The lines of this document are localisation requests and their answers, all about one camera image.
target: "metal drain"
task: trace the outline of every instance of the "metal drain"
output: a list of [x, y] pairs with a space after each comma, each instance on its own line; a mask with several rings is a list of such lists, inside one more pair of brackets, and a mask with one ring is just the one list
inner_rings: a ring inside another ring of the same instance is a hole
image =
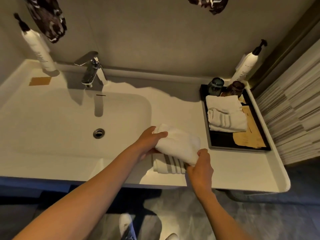
[[93, 132], [93, 136], [95, 139], [101, 139], [104, 136], [105, 132], [104, 129], [96, 129]]

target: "person's right arm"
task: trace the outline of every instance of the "person's right arm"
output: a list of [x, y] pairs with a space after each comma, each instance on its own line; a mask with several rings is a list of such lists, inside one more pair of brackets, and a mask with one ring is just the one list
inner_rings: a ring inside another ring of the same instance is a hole
[[217, 240], [252, 240], [238, 223], [222, 208], [212, 192], [210, 154], [207, 149], [198, 151], [199, 159], [194, 167], [188, 166], [187, 173], [194, 193], [204, 208]]

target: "hand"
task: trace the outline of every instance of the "hand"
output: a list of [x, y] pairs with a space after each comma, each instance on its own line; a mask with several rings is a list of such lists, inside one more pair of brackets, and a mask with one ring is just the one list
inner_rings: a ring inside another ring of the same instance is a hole
[[140, 160], [144, 159], [147, 155], [152, 153], [160, 153], [155, 149], [155, 146], [157, 145], [158, 141], [161, 138], [165, 138], [168, 136], [168, 132], [160, 132], [160, 133], [154, 133], [155, 126], [151, 126], [148, 129], [146, 129], [139, 139], [133, 144], [136, 146], [141, 153]]
[[188, 166], [186, 172], [188, 173], [194, 193], [199, 198], [203, 194], [212, 192], [212, 174], [213, 168], [210, 164], [210, 154], [207, 149], [198, 151], [199, 159], [194, 167]]

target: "shoe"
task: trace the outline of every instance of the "shoe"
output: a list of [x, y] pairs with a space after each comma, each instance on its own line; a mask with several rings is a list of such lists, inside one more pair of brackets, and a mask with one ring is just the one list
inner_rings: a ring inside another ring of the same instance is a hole
[[172, 233], [165, 240], [179, 240], [179, 237], [177, 234]]
[[119, 229], [122, 240], [137, 240], [134, 225], [129, 214], [121, 214], [119, 218]]

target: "chrome faucet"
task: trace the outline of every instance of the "chrome faucet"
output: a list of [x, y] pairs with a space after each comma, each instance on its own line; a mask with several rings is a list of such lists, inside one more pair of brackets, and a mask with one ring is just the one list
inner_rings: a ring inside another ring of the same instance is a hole
[[106, 85], [108, 83], [108, 80], [103, 74], [102, 65], [100, 64], [98, 59], [98, 52], [90, 51], [78, 60], [76, 60], [74, 64], [77, 66], [83, 66], [89, 61], [91, 62], [88, 65], [88, 68], [85, 71], [85, 74], [81, 80], [82, 84], [86, 85], [87, 88], [92, 88], [92, 82], [94, 81], [94, 78], [98, 76], [102, 84]]

